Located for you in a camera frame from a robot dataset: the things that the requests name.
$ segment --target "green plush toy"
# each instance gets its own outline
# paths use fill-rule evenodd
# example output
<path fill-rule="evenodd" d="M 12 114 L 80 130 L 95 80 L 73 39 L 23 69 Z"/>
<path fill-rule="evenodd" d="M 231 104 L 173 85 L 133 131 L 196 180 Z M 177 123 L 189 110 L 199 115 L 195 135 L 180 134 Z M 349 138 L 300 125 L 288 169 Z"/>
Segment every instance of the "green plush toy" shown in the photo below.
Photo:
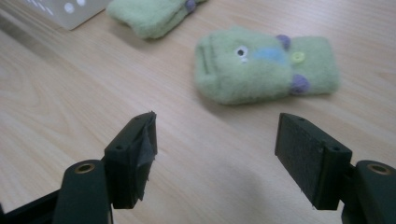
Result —
<path fill-rule="evenodd" d="M 114 0 L 107 14 L 126 22 L 141 38 L 158 38 L 176 27 L 206 0 Z"/>
<path fill-rule="evenodd" d="M 216 31 L 195 49 L 195 84 L 223 105 L 332 93 L 339 86 L 332 48 L 320 36 L 271 36 L 241 27 Z"/>

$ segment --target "light wood surface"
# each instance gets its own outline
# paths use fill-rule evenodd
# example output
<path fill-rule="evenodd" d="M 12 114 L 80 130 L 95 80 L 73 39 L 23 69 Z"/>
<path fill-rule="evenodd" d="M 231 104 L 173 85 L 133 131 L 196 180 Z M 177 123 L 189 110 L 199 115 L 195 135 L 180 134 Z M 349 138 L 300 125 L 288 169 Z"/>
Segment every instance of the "light wood surface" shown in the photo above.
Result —
<path fill-rule="evenodd" d="M 396 2 L 210 0 L 165 38 L 141 40 L 102 12 L 69 32 L 0 2 L 0 202 L 6 212 L 101 159 L 134 116 L 157 113 L 159 154 L 143 202 L 115 223 L 341 223 L 316 211 L 274 155 L 280 112 L 396 166 Z M 193 85 L 200 37 L 234 25 L 322 35 L 342 86 L 330 96 L 217 105 Z"/>

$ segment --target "wooden table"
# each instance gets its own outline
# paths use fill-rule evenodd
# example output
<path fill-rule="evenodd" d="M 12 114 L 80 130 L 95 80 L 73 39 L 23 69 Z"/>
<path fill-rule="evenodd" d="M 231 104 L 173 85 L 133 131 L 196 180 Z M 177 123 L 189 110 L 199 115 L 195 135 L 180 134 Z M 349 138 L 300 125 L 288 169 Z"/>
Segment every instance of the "wooden table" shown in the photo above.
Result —
<path fill-rule="evenodd" d="M 139 39 L 102 12 L 69 32 L 0 2 L 0 202 L 5 212 L 100 159 L 134 116 L 157 113 L 159 154 L 143 202 L 115 223 L 341 223 L 316 211 L 274 155 L 281 112 L 309 119 L 361 160 L 396 166 L 396 2 L 210 0 L 165 38 Z M 342 86 L 333 95 L 224 106 L 193 84 L 210 32 L 322 35 Z"/>

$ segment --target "yellow button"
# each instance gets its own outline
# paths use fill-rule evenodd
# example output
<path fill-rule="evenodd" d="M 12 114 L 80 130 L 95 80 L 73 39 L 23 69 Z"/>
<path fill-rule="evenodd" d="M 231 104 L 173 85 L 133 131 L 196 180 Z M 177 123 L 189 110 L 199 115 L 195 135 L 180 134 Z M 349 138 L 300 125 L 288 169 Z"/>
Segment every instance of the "yellow button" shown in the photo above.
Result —
<path fill-rule="evenodd" d="M 291 55 L 291 61 L 294 63 L 302 63 L 305 60 L 305 54 L 303 52 L 294 52 Z"/>

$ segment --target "white box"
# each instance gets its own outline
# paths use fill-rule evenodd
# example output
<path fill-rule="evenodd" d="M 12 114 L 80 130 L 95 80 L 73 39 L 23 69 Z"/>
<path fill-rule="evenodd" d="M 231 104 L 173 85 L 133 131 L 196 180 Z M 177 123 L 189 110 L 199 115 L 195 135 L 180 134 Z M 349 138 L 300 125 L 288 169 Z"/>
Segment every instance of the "white box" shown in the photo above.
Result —
<path fill-rule="evenodd" d="M 64 29 L 73 30 L 105 9 L 111 0 L 22 0 L 22 2 Z"/>

